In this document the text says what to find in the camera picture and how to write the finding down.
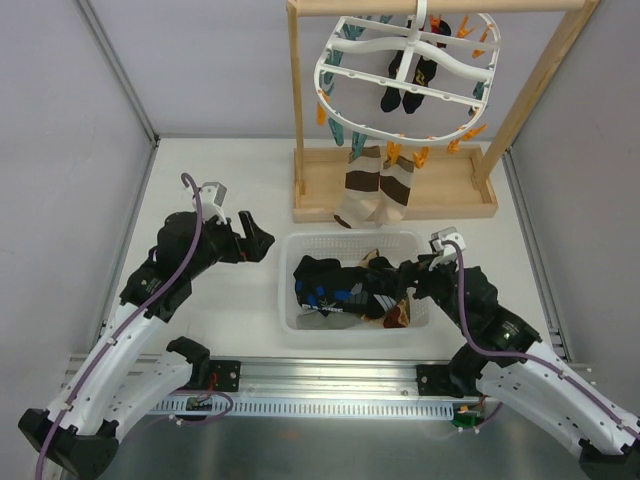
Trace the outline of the beige brown patterned sock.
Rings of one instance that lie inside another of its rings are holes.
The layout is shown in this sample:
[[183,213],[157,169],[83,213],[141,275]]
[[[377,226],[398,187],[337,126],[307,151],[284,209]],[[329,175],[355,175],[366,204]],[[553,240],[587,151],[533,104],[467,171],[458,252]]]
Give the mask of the beige brown patterned sock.
[[377,225],[396,225],[405,217],[414,176],[414,162],[404,156],[387,159],[380,171],[380,200],[374,212]]

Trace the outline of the white plastic sock hanger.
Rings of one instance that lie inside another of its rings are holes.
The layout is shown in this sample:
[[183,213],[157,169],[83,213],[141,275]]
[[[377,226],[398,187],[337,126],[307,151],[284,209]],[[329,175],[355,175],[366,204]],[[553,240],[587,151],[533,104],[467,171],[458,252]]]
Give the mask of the white plastic sock hanger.
[[[451,32],[450,36],[432,33],[430,17],[441,16],[428,13],[427,5],[426,1],[420,1],[416,13],[407,17],[404,26],[393,25],[389,16],[339,18],[314,70],[316,122],[330,127],[337,145],[344,144],[346,129],[404,145],[431,146],[468,141],[487,128],[481,117],[488,108],[493,87],[501,49],[500,30],[491,15],[477,13],[475,16],[484,23],[484,30],[476,39],[471,37],[476,30],[466,39],[457,38],[457,31]],[[394,58],[397,51],[401,51],[403,57],[395,78],[389,77],[388,70],[385,74],[374,74],[343,65],[347,55],[391,52]],[[420,57],[433,60],[438,65],[436,76],[428,87],[412,83]],[[339,112],[331,104],[331,96],[327,97],[321,90],[318,76],[322,71],[334,73],[335,85],[337,79],[342,77],[382,87],[384,93],[387,87],[393,87],[399,89],[401,94],[417,93],[423,95],[424,99],[461,105],[466,109],[468,119],[453,131],[435,136],[410,136],[352,121]]]

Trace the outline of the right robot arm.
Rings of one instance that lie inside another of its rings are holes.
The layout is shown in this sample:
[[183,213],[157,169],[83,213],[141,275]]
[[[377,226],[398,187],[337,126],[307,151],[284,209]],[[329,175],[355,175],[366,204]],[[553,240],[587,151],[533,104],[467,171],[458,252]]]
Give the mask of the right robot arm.
[[525,320],[498,301],[478,267],[431,255],[399,267],[400,284],[429,298],[461,330],[465,344],[445,365],[417,369],[421,393],[455,398],[485,395],[543,429],[590,479],[639,476],[639,418],[599,393]]

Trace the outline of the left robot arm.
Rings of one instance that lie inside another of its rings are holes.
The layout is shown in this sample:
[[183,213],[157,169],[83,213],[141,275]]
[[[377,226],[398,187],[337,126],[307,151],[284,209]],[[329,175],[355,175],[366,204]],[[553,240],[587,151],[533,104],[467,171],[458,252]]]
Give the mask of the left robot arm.
[[169,342],[153,368],[125,380],[145,344],[173,318],[192,293],[194,280],[217,263],[259,263],[275,242],[248,211],[243,231],[218,215],[168,216],[145,261],[129,277],[120,302],[82,366],[44,409],[27,409],[18,428],[37,450],[35,478],[52,462],[78,479],[96,479],[120,444],[161,400],[186,387],[203,389],[210,351],[181,336]]

